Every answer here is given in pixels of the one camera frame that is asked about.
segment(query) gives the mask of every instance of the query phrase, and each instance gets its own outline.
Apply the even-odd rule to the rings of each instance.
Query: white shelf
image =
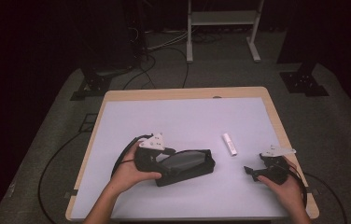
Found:
[[[192,12],[192,25],[254,24],[256,10]]]

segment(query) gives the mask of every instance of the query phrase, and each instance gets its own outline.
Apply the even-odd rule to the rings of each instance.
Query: wooden table edge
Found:
[[[205,99],[205,98],[248,98],[248,97],[260,97],[265,105],[266,112],[268,113],[269,119],[274,127],[274,131],[277,135],[277,139],[280,143],[280,147],[291,148],[291,143],[288,140],[286,130],[281,123],[281,120],[274,107],[272,98],[268,90],[264,87],[225,87],[225,88],[196,88],[196,89],[164,89],[164,90],[132,90],[132,91],[108,91],[105,94],[104,100],[100,107],[100,111],[96,120],[99,123],[104,112],[106,102],[110,101],[144,101],[144,100],[179,100],[179,99]],[[83,162],[81,164],[77,181],[74,186],[75,190],[79,189],[82,181],[83,173],[85,171],[88,158],[91,154],[91,147],[93,144],[94,136],[97,133],[97,125],[94,126],[91,134],[91,140],[89,141],[88,148],[86,150]],[[301,166],[295,154],[287,155],[287,158],[298,166],[298,172],[302,177],[302,180],[306,187],[308,187],[306,179],[303,175]],[[67,206],[65,217],[71,220],[72,208],[77,196],[71,196],[70,203]],[[316,201],[311,193],[308,193],[306,209],[309,213],[310,218],[317,218],[319,216],[319,210],[316,205]]]

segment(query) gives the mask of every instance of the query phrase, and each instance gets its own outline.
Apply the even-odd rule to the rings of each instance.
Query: person's left hand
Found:
[[[112,175],[111,180],[108,182],[106,188],[111,188],[117,194],[128,190],[135,184],[143,180],[159,179],[160,173],[156,172],[141,172],[138,171],[134,164],[134,153],[141,142],[136,142],[123,157],[117,171]]]

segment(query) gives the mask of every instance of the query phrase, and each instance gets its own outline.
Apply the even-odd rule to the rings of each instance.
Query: wire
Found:
[[[147,74],[147,71],[149,71],[150,69],[152,69],[152,68],[155,66],[155,64],[156,64],[156,59],[155,59],[153,56],[149,55],[149,54],[148,54],[147,56],[153,60],[153,64],[149,67],[149,69],[143,70],[143,72],[141,72],[141,73],[135,75],[134,77],[132,77],[132,78],[123,86],[123,90],[126,90],[126,87],[127,87],[135,78],[137,78],[137,77],[139,77],[139,76],[141,76],[141,75],[143,75],[143,74]]]
[[[185,64],[187,65],[187,72],[186,72],[186,75],[185,75],[185,77],[184,77],[184,82],[182,83],[182,88],[184,89],[184,88],[185,88],[185,83],[187,82],[188,74],[189,74],[189,71],[190,71],[190,65],[187,63],[187,56],[185,55],[185,53],[184,53],[182,50],[180,50],[180,49],[175,49],[175,48],[160,48],[160,49],[151,50],[150,52],[155,52],[155,51],[163,50],[163,49],[172,49],[172,50],[176,50],[176,51],[178,51],[180,54],[182,54],[182,56],[184,57],[184,59],[185,59]]]
[[[326,183],[324,182],[324,180],[318,178],[317,176],[315,175],[310,175],[306,172],[303,172],[304,175],[308,175],[316,180],[318,180],[319,182],[321,182],[321,184],[323,184],[325,187],[327,187],[327,189],[332,193],[332,195],[335,197],[336,201],[338,202],[339,206],[341,207],[341,210],[342,210],[342,215],[344,217],[344,224],[347,224],[347,216],[346,216],[346,212],[344,210],[344,206],[342,205],[341,203],[341,200],[338,198],[338,196],[335,194],[335,191],[333,191],[333,189]]]
[[[154,60],[154,63],[156,63],[156,59],[155,59],[153,56],[148,55],[148,57],[151,57],[151,58]],[[148,73],[146,70],[143,69],[143,67],[141,66],[141,63],[140,63],[140,69],[141,69],[142,71],[144,71],[144,73],[147,75],[147,77],[148,77],[148,79],[149,79],[149,82],[147,82],[146,84],[144,84],[144,85],[141,87],[141,89],[143,89],[148,83],[152,83],[153,88],[156,89],[156,86],[155,86],[155,84],[153,83],[152,79],[150,78],[149,73]]]
[[[59,152],[61,152],[70,142],[72,142],[74,139],[76,139],[80,134],[85,133],[85,131],[89,130],[91,127],[87,128],[86,130],[83,131],[79,131],[76,135],[74,135],[72,138],[70,138],[68,141],[66,141],[54,154],[53,156],[50,158],[50,160],[48,161],[47,165],[45,166],[44,171],[41,174],[41,177],[39,178],[39,182],[38,182],[38,201],[39,201],[39,206],[41,207],[42,212],[44,213],[45,217],[50,221],[50,223],[52,224],[56,224],[56,222],[53,221],[53,219],[49,216],[47,210],[45,210],[44,204],[42,203],[42,198],[41,198],[41,184],[42,184],[42,180],[45,176],[45,172],[47,171],[49,165],[51,164],[51,162],[53,161],[53,159],[59,154]]]

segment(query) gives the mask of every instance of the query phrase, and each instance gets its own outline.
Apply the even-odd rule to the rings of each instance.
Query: floor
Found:
[[[200,40],[204,41],[198,43],[195,39],[194,62],[189,64],[184,58],[185,42],[154,51],[149,55],[155,63],[152,57],[141,63],[145,70],[153,66],[147,71],[149,78],[144,73],[138,76],[141,69],[135,68],[113,78],[110,90],[265,87],[290,143],[298,151],[302,169],[324,180],[336,192],[351,223],[351,100],[336,76],[321,65],[315,68],[313,76],[329,96],[289,93],[279,73],[295,71],[299,64],[276,63],[285,32],[258,32],[256,45],[260,63],[254,63],[251,58],[247,35],[244,32],[203,35]],[[147,36],[151,47],[174,37],[174,34]],[[53,222],[69,223],[64,214],[91,135],[78,130],[87,114],[98,113],[103,99],[87,97],[83,101],[70,101],[82,80],[80,70],[70,74],[53,102],[0,204],[0,223],[50,223],[40,208],[38,188],[41,202]],[[315,199],[320,209],[320,216],[313,223],[343,223],[340,206],[330,191],[313,178],[307,177],[307,181],[317,192]],[[272,223],[289,223],[289,220]]]

